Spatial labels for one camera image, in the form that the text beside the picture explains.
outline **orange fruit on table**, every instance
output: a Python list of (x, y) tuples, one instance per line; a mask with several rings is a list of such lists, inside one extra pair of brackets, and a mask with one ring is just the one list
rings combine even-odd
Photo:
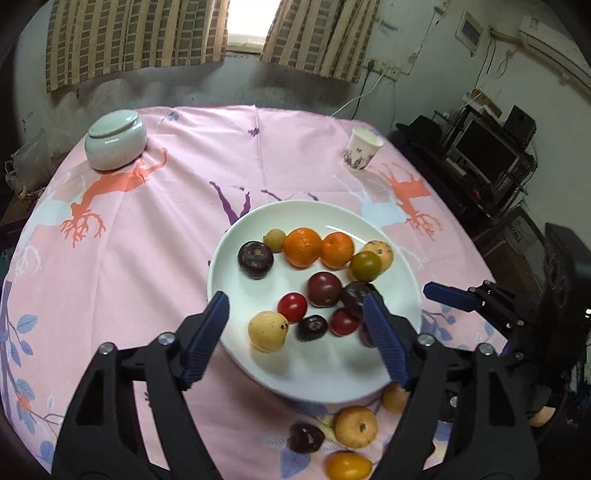
[(283, 240), (283, 253), (294, 267), (309, 267), (321, 252), (322, 240), (311, 228), (296, 228)]
[(334, 232), (322, 240), (320, 259), (329, 268), (338, 270), (343, 268), (355, 253), (355, 246), (351, 237), (343, 232)]

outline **paper cup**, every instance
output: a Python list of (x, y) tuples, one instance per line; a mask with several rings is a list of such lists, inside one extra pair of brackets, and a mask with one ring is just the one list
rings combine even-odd
[(365, 128), (355, 127), (343, 157), (345, 164), (352, 170), (364, 170), (383, 145), (381, 137)]

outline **yellow cherry tomato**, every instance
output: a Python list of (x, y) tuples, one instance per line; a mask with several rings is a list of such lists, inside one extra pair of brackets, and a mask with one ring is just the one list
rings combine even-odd
[(372, 463), (352, 452), (334, 453), (326, 463), (330, 480), (363, 480), (371, 473)]

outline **computer monitor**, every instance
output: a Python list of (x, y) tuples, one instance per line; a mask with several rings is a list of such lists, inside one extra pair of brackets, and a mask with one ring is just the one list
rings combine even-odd
[(491, 184), (495, 184), (503, 172), (510, 173), (518, 161), (509, 147), (476, 120), (470, 122), (456, 150)]

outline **window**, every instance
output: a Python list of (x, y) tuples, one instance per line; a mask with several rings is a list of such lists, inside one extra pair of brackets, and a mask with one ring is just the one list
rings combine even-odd
[(231, 0), (228, 9), (228, 50), (262, 52), (281, 0)]

